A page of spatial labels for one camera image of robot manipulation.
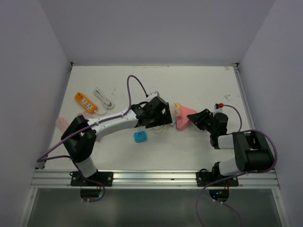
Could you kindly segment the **teal round plug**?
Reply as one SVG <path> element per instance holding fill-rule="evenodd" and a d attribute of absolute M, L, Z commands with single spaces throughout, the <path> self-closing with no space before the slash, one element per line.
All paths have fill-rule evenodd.
<path fill-rule="evenodd" d="M 170 124 L 171 127 L 174 127 L 176 124 L 176 119 L 175 118 L 172 118 L 172 123 Z"/>

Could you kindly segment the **pink power strip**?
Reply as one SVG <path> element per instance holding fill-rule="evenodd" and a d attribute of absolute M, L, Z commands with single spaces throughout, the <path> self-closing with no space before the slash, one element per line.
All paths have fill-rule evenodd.
<path fill-rule="evenodd" d="M 181 115 L 175 115 L 177 129 L 179 131 L 184 130 L 191 123 L 191 121 L 187 118 L 187 115 L 196 113 L 196 110 L 182 106 Z"/>
<path fill-rule="evenodd" d="M 61 131 L 61 132 L 65 132 L 66 129 L 69 127 L 68 122 L 62 118 L 62 117 L 58 117 L 56 122 L 56 127 Z"/>

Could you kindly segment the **yellow cube plug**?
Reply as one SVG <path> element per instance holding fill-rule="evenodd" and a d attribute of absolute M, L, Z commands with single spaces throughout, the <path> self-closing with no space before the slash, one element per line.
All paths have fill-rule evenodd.
<path fill-rule="evenodd" d="M 173 103 L 172 110 L 175 115 L 181 115 L 182 105 L 179 102 Z"/>

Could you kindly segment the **blue plug adapter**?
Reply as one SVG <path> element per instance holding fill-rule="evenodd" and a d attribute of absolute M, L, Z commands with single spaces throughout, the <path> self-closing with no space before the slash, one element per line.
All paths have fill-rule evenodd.
<path fill-rule="evenodd" d="M 136 143 L 145 142 L 147 140 L 147 134 L 145 131 L 138 131 L 134 133 L 134 141 Z"/>

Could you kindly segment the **orange USB charger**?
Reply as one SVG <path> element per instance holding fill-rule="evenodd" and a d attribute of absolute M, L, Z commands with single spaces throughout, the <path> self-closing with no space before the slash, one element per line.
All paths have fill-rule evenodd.
<path fill-rule="evenodd" d="M 81 92 L 78 92 L 74 99 L 90 114 L 98 110 L 98 107 Z"/>

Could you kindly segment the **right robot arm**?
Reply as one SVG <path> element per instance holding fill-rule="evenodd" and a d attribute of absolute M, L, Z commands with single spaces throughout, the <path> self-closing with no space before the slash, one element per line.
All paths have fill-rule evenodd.
<path fill-rule="evenodd" d="M 276 151 L 272 151 L 269 139 L 255 130 L 227 133 L 228 116 L 208 109 L 189 114 L 188 119 L 200 130 L 210 133 L 210 143 L 214 149 L 233 150 L 232 158 L 217 162 L 212 167 L 211 180 L 215 185 L 223 185 L 228 176 L 249 172 L 265 172 L 276 164 Z"/>

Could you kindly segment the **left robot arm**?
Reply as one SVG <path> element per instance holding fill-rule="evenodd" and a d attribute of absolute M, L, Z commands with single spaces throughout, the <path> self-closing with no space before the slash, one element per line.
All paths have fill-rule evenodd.
<path fill-rule="evenodd" d="M 85 119 L 78 116 L 62 135 L 61 142 L 82 173 L 82 181 L 92 186 L 98 181 L 98 170 L 91 157 L 96 140 L 125 129 L 148 129 L 170 123 L 169 103 L 155 96 L 150 101 L 133 104 L 125 111 L 108 117 Z"/>

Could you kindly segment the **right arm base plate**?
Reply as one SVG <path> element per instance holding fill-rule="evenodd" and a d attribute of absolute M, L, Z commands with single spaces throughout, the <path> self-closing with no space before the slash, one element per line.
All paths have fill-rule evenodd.
<path fill-rule="evenodd" d="M 196 172 L 196 184 L 198 187 L 205 187 L 206 185 L 220 181 L 224 178 L 227 178 L 228 176 L 223 176 L 223 175 L 214 175 L 211 171 L 208 171 L 207 169 L 203 168 Z M 238 187 L 239 182 L 237 178 L 231 178 L 229 180 L 221 181 L 219 183 L 214 183 L 211 186 L 214 187 L 225 187 L 225 186 L 230 186 L 230 187 Z"/>

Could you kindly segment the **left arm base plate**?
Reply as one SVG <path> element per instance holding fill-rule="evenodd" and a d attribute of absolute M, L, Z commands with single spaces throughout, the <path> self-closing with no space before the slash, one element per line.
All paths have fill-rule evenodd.
<path fill-rule="evenodd" d="M 81 176 L 79 171 L 69 172 L 69 175 L 71 176 L 70 185 L 78 187 L 100 186 L 100 184 L 104 187 L 111 187 L 114 179 L 114 173 L 110 171 L 98 171 L 87 179 Z"/>

